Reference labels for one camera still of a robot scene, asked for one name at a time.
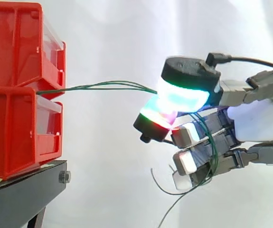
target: metal screw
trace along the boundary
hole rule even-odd
[[[71,172],[70,171],[61,171],[59,173],[59,182],[63,184],[68,184],[71,181]]]

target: green wire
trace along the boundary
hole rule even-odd
[[[94,86],[109,86],[109,85],[117,85],[117,86],[128,86],[130,88],[92,88]],[[59,93],[64,91],[74,91],[74,90],[138,90],[138,91],[144,91],[152,94],[157,94],[157,92],[153,89],[150,89],[144,85],[141,85],[136,82],[131,81],[125,81],[125,80],[116,80],[116,81],[106,81],[106,82],[100,82],[96,84],[90,84],[90,85],[78,85],[71,88],[64,88],[64,89],[57,89],[57,90],[47,90],[47,91],[38,91],[38,95],[42,94],[53,94],[53,93]]]
[[[211,135],[211,133],[210,133],[210,130],[209,130],[208,126],[207,126],[206,123],[205,123],[205,120],[204,120],[203,117],[202,117],[200,114],[198,114],[198,113],[194,113],[194,115],[195,115],[200,121],[198,121],[192,114],[189,114],[189,115],[191,116],[191,118],[192,118],[194,121],[196,121],[196,122],[199,124],[199,126],[202,127],[204,133],[205,133],[205,134],[208,136],[208,138],[209,138],[209,142],[210,142],[210,144],[211,144],[211,146],[212,146],[212,153],[213,153],[213,156],[212,156],[212,158],[211,158],[211,160],[210,160],[210,162],[209,162],[209,163],[210,163],[210,167],[209,167],[209,170],[208,170],[207,174],[206,174],[205,177],[203,178],[203,180],[202,180],[198,185],[196,185],[195,187],[191,188],[190,190],[188,190],[188,191],[186,191],[186,192],[184,192],[184,193],[172,193],[172,194],[171,194],[171,193],[166,192],[165,190],[163,190],[163,189],[159,186],[159,184],[156,182],[154,176],[152,175],[152,176],[153,176],[153,179],[154,179],[154,181],[155,181],[155,183],[158,185],[158,187],[159,187],[160,189],[163,190],[163,192],[168,193],[168,194],[170,194],[170,195],[180,195],[180,197],[177,198],[177,199],[175,200],[175,202],[171,205],[171,207],[167,210],[167,212],[165,213],[164,217],[163,217],[162,220],[160,221],[158,228],[161,228],[161,226],[162,226],[164,220],[166,219],[166,217],[167,217],[167,215],[169,214],[169,212],[174,208],[174,206],[175,206],[175,205],[176,205],[184,196],[186,196],[188,193],[194,191],[195,189],[197,189],[197,188],[200,187],[200,186],[203,186],[203,185],[209,183],[209,182],[212,180],[212,177],[213,177],[213,175],[214,175],[214,173],[215,173],[215,171],[216,171],[216,169],[217,169],[217,165],[218,165],[218,153],[217,153],[217,149],[216,149],[216,145],[215,145],[214,139],[213,139],[213,137],[212,137],[212,135]]]
[[[213,173],[214,172],[216,172],[216,170],[217,170],[217,166],[218,166],[218,153],[217,153],[217,148],[216,148],[216,144],[215,144],[215,142],[214,142],[214,139],[213,139],[213,137],[212,137],[212,135],[211,135],[211,132],[209,131],[209,128],[208,128],[208,126],[207,126],[207,124],[206,124],[206,122],[205,122],[205,120],[203,119],[203,117],[200,115],[200,114],[198,114],[198,113],[194,113],[194,115],[202,122],[202,124],[205,126],[205,128],[206,128],[206,132],[205,132],[205,134],[209,137],[209,142],[210,142],[210,144],[211,144],[211,146],[212,146],[212,155],[214,155],[215,156],[215,168],[214,168],[214,170],[213,170]]]

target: blue light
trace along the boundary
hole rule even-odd
[[[207,102],[209,92],[177,87],[161,78],[158,83],[158,96],[172,110],[194,113]]]

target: black connector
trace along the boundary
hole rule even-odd
[[[206,59],[206,64],[211,67],[216,67],[220,63],[229,63],[231,62],[230,55],[224,55],[221,53],[209,53]]]

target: black cable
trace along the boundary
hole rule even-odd
[[[232,61],[256,63],[256,64],[273,68],[273,63],[270,63],[264,60],[260,60],[256,58],[248,58],[248,57],[233,57],[233,56],[225,55],[222,53],[209,53],[206,59],[206,64],[208,64],[211,67],[216,67],[217,64],[230,63]]]
[[[229,57],[229,61],[240,61],[240,62],[249,62],[249,63],[257,63],[268,67],[273,67],[273,63],[259,60],[256,58],[247,58],[247,57]]]
[[[163,143],[168,143],[168,144],[174,145],[174,142],[173,142],[173,141],[167,140],[167,139],[164,139],[164,140],[163,140]]]

